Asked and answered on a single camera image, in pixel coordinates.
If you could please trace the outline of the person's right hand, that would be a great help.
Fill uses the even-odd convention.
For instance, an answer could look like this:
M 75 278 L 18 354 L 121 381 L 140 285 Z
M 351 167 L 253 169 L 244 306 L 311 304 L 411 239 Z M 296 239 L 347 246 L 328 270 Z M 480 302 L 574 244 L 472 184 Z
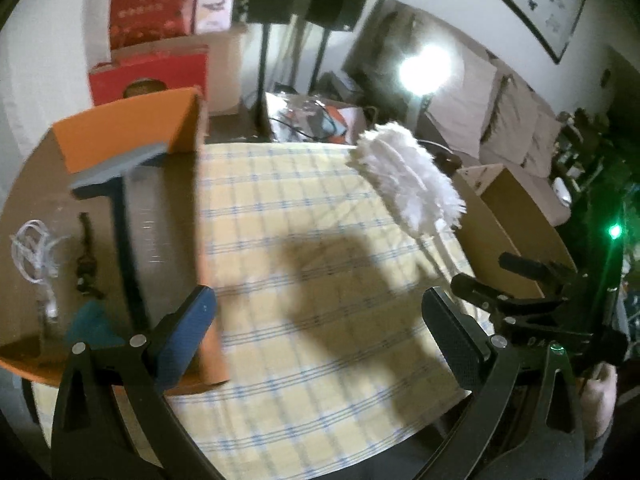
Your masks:
M 587 441 L 598 440 L 612 424 L 617 396 L 616 368 L 602 363 L 593 378 L 578 378 L 576 386 L 585 438 Z

